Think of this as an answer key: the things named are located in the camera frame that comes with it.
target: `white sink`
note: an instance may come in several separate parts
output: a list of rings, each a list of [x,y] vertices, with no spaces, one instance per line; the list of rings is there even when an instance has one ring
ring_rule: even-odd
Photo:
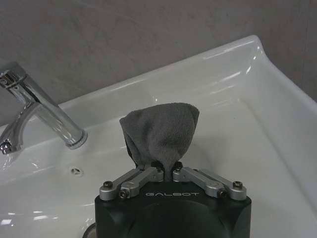
[[[103,181],[134,167],[119,119],[169,102],[201,111],[183,162],[244,183],[253,237],[316,236],[317,104],[251,36],[62,104],[89,134],[77,150],[33,118],[0,155],[0,237],[81,238]]]

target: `gray wall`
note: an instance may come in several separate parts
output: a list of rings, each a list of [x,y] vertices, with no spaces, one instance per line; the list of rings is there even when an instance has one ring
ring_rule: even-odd
[[[0,64],[58,103],[252,34],[317,100],[317,0],[0,1]],[[0,124],[20,108],[0,89]]]

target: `drain hole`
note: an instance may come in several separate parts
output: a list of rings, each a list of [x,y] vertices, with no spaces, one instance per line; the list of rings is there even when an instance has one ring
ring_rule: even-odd
[[[70,168],[70,172],[72,175],[75,175],[77,177],[81,177],[84,174],[81,168],[76,167]]]

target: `wall tile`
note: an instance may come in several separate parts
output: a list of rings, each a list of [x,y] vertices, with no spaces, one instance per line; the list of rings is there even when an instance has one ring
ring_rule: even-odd
[[[317,102],[317,0],[310,7],[303,90]]]

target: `logo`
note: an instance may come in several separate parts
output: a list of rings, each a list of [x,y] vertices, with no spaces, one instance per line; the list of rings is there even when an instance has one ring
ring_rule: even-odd
[[[171,192],[171,193],[166,193],[166,192],[147,192],[145,196],[148,197],[189,197],[189,196],[197,196],[199,193],[198,192]]]

